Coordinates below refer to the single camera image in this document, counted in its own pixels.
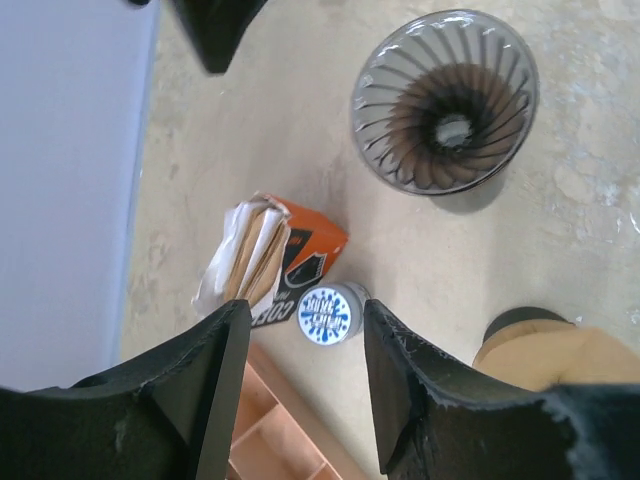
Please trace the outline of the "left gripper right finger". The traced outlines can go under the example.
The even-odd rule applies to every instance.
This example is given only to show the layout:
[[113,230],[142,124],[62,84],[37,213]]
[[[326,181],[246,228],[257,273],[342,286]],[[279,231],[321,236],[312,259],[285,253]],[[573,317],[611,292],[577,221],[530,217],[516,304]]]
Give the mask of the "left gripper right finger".
[[390,479],[635,479],[639,382],[529,391],[364,309],[379,465]]

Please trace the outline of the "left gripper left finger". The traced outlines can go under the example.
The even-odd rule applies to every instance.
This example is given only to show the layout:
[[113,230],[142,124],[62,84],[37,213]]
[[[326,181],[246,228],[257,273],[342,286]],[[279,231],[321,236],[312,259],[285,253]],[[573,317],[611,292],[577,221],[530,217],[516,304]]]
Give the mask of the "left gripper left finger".
[[2,478],[226,478],[250,325],[233,300],[69,388],[3,389]]

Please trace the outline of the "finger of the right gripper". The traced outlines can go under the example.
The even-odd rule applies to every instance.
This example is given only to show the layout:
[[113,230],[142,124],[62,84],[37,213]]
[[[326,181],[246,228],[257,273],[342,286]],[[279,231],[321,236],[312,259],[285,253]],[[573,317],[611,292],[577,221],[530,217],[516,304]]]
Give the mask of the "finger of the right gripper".
[[225,74],[251,22],[267,0],[172,0],[169,2],[202,69]]

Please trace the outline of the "brown paper coffee filter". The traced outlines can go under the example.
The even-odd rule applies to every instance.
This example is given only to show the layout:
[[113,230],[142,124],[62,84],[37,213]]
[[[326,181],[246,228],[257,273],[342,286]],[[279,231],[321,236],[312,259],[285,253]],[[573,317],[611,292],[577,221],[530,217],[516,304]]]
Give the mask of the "brown paper coffee filter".
[[639,356],[598,328],[534,319],[490,335],[473,368],[529,391],[557,384],[637,384]]

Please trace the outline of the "smoky glass dripper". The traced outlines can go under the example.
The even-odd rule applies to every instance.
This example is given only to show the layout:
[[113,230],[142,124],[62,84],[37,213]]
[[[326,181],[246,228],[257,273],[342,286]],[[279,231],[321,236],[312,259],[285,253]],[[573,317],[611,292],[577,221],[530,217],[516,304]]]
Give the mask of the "smoky glass dripper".
[[499,175],[527,139],[539,74],[521,35],[495,16],[445,10],[374,49],[352,93],[364,163],[404,193],[442,197]]

